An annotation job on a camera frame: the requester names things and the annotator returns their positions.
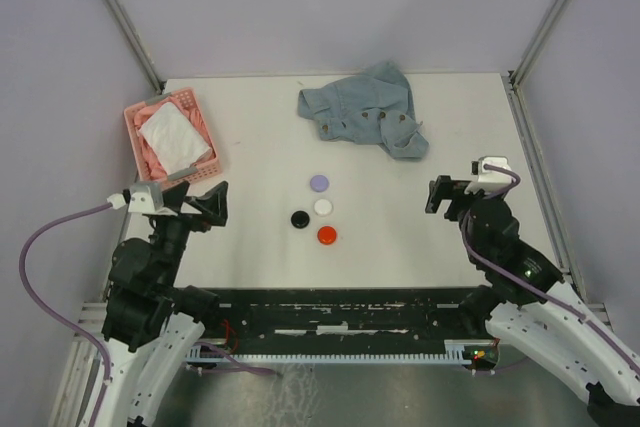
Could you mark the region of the left aluminium frame post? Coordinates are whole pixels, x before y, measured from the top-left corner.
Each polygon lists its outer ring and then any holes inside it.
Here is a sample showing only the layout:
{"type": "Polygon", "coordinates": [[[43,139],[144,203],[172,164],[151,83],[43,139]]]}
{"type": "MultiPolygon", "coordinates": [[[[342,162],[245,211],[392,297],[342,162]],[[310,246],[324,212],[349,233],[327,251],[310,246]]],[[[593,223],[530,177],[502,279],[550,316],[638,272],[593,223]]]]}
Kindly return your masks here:
{"type": "Polygon", "coordinates": [[[158,74],[124,5],[120,0],[103,0],[103,2],[147,82],[155,93],[162,93],[165,81],[158,74]]]}

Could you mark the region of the blue denim jacket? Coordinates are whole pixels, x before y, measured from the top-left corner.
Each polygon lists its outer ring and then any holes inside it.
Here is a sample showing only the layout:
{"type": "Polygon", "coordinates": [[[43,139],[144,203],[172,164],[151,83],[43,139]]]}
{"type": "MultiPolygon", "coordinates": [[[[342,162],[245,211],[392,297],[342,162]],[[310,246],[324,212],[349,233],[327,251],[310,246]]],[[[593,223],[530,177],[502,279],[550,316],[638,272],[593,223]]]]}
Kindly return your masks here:
{"type": "Polygon", "coordinates": [[[315,124],[323,141],[377,145],[395,160],[421,160],[429,148],[410,83],[392,62],[300,90],[297,114],[315,124]]]}

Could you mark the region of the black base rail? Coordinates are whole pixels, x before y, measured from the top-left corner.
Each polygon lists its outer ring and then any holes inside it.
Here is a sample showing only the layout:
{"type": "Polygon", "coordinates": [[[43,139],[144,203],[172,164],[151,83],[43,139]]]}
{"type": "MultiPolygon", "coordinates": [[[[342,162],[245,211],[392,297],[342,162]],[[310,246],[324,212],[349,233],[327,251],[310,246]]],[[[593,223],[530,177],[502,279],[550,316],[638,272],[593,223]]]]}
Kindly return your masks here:
{"type": "Polygon", "coordinates": [[[440,354],[448,341],[487,341],[473,287],[215,288],[205,338],[235,354],[440,354]]]}

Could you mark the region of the purple earbud case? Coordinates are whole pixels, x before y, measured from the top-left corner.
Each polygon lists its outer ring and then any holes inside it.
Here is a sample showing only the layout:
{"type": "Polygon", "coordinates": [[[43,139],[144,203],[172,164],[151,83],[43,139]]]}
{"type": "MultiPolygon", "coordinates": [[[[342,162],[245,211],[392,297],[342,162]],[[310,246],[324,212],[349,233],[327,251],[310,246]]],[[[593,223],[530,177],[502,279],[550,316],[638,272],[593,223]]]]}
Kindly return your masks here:
{"type": "Polygon", "coordinates": [[[321,174],[314,175],[310,179],[310,187],[315,192],[324,192],[329,188],[329,179],[321,174]]]}

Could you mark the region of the right aluminium frame post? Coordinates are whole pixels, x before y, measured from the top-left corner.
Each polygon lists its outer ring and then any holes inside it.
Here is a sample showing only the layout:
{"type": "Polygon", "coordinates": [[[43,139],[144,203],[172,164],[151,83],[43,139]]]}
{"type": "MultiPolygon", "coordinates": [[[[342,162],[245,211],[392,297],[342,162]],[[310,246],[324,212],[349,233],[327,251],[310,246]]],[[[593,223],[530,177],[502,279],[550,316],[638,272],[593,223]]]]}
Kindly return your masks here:
{"type": "Polygon", "coordinates": [[[509,74],[513,90],[521,87],[530,75],[534,65],[550,40],[572,0],[552,0],[527,44],[517,67],[509,74]]]}

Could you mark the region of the aluminium frame post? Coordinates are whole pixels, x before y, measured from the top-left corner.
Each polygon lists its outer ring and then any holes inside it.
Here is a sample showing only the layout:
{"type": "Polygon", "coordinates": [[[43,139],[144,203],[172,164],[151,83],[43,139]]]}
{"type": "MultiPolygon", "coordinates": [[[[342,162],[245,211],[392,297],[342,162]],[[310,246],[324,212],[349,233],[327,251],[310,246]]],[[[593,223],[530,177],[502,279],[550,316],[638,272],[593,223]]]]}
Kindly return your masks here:
{"type": "Polygon", "coordinates": [[[572,0],[552,0],[527,44],[517,67],[509,74],[513,90],[521,87],[530,75],[534,65],[550,40],[572,0]]]}
{"type": "Polygon", "coordinates": [[[165,81],[158,74],[124,5],[120,0],[103,0],[103,2],[147,82],[155,93],[162,93],[165,81]]]}

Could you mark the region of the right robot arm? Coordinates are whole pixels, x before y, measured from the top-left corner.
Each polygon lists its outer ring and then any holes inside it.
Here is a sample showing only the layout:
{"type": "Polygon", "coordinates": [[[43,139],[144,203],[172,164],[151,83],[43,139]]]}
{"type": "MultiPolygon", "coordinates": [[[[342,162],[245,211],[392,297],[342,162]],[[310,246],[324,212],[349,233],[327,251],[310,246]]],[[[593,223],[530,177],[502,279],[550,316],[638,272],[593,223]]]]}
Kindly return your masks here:
{"type": "Polygon", "coordinates": [[[498,168],[498,181],[477,186],[441,175],[429,184],[425,211],[450,203],[469,261],[487,280],[458,315],[467,336],[508,341],[553,374],[586,405],[599,426],[639,423],[639,355],[584,303],[560,270],[519,236],[506,201],[518,174],[498,168]]]}

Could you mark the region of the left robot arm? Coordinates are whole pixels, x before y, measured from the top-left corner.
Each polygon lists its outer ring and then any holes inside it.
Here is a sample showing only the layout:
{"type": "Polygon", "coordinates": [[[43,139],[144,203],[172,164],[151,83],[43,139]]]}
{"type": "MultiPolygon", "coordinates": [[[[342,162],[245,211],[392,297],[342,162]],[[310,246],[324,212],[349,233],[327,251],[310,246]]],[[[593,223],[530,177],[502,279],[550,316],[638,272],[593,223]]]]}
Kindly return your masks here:
{"type": "Polygon", "coordinates": [[[174,285],[189,237],[223,227],[228,183],[205,194],[183,181],[167,190],[153,182],[124,195],[129,213],[146,217],[148,239],[129,238],[112,256],[100,362],[82,426],[151,426],[168,387],[200,337],[221,325],[219,298],[174,285]]]}

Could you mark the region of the white folded cloth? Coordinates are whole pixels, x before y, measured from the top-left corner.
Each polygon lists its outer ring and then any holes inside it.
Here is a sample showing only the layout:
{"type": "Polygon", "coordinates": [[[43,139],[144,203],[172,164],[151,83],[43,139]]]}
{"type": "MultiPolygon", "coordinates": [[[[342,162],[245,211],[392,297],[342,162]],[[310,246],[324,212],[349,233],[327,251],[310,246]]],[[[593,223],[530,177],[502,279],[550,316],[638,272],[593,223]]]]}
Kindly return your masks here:
{"type": "Polygon", "coordinates": [[[164,170],[175,174],[208,159],[213,149],[201,133],[201,121],[192,122],[174,102],[158,107],[139,127],[139,134],[164,170]]]}

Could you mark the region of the pink plastic basket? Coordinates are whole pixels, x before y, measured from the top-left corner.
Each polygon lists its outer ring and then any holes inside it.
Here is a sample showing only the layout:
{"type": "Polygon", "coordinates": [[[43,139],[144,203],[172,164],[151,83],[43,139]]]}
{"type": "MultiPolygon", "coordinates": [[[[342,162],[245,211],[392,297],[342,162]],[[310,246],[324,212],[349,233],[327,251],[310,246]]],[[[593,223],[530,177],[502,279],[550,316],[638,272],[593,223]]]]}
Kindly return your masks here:
{"type": "Polygon", "coordinates": [[[168,92],[149,100],[139,102],[124,110],[125,125],[129,134],[136,167],[142,181],[157,181],[162,184],[163,189],[168,189],[181,181],[188,181],[191,184],[202,182],[206,179],[218,176],[222,173],[222,166],[219,160],[218,149],[213,142],[209,126],[205,120],[201,105],[191,87],[182,88],[168,92]],[[138,130],[141,124],[152,115],[152,113],[167,101],[174,102],[186,114],[193,116],[192,122],[201,121],[201,133],[205,140],[212,147],[211,156],[199,161],[186,170],[165,175],[162,167],[157,164],[156,158],[146,145],[138,130]]]}

